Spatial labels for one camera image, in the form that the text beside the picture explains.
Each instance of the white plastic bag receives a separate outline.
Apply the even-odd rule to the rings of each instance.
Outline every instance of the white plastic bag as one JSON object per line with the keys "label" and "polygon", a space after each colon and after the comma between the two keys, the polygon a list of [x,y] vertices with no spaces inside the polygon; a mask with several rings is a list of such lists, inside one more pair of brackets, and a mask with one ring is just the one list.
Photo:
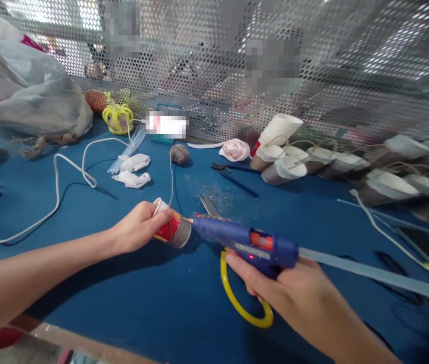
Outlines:
{"label": "white plastic bag", "polygon": [[0,126],[24,134],[85,134],[93,112],[63,64],[0,18]]}

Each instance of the ball of twine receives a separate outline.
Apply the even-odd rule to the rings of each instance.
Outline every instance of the ball of twine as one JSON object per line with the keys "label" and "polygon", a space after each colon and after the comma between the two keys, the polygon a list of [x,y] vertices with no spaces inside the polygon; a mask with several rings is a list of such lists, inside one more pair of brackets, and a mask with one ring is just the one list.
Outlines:
{"label": "ball of twine", "polygon": [[172,146],[169,154],[175,164],[184,164],[190,157],[189,151],[182,144]]}

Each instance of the metal mesh panel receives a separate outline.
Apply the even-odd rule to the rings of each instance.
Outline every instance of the metal mesh panel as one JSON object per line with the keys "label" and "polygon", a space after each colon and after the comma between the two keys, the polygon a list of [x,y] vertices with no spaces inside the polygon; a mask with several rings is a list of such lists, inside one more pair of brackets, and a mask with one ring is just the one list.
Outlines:
{"label": "metal mesh panel", "polygon": [[[121,58],[106,57],[103,0],[0,0],[0,16],[47,48],[84,90],[120,92],[137,117],[159,104],[181,107],[195,137],[252,141],[281,112],[303,118],[300,133],[322,141],[429,139],[429,0],[137,5],[139,52]],[[299,44],[300,92],[247,93],[247,39]]]}

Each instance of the blue hot glue gun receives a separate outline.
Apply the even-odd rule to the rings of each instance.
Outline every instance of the blue hot glue gun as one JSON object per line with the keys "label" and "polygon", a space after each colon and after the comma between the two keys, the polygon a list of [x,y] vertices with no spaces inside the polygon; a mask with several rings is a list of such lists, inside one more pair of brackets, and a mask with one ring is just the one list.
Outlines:
{"label": "blue hot glue gun", "polygon": [[231,248],[271,279],[276,279],[280,267],[293,268],[299,260],[298,245],[281,236],[212,217],[186,218],[185,221],[192,224],[203,240]]}

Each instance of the white ribbon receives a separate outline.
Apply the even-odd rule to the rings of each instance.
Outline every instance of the white ribbon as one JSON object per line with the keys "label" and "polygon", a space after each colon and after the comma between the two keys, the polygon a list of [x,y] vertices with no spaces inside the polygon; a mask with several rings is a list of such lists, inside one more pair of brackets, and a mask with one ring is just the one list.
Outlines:
{"label": "white ribbon", "polygon": [[230,162],[239,162],[245,160],[250,155],[250,146],[239,139],[231,139],[226,142],[220,142],[216,144],[187,144],[191,148],[196,149],[209,149],[219,148],[219,155],[223,156]]}

